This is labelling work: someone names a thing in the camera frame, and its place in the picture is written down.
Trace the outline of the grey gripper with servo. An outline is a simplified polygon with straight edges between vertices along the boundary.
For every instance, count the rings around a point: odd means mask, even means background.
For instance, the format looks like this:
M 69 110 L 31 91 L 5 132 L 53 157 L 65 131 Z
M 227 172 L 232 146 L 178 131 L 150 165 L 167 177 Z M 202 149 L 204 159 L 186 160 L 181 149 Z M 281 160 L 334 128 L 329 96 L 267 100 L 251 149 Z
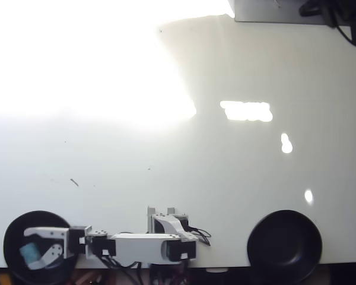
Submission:
M 69 229 L 64 227 L 29 227 L 24 230 L 24 236 L 38 235 L 41 238 L 53 240 L 52 246 L 41 255 L 35 245 L 31 246 L 33 256 L 27 261 L 30 270 L 47 269 L 59 258 L 71 256 L 68 249 Z

